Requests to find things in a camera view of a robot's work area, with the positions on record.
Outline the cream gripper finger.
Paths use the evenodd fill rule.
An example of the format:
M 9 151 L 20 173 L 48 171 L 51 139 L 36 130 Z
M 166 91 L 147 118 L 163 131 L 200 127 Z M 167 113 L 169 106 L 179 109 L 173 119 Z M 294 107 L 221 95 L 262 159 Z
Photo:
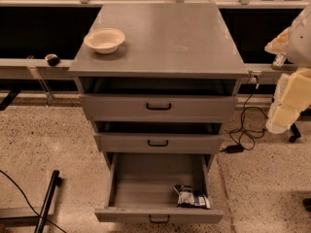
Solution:
M 276 38 L 270 41 L 264 50 L 271 54 L 287 54 L 289 28 L 283 30 Z
M 311 106 L 311 69 L 282 74 L 273 98 L 265 126 L 270 133 L 282 134 Z

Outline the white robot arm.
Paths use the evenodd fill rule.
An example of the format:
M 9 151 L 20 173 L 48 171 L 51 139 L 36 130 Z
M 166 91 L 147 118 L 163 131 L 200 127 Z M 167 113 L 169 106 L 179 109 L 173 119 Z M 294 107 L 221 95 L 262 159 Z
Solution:
M 282 134 L 311 105 L 311 4 L 264 50 L 275 54 L 273 69 L 280 70 L 285 60 L 297 67 L 291 75 L 281 75 L 268 112 L 266 129 L 273 134 Z

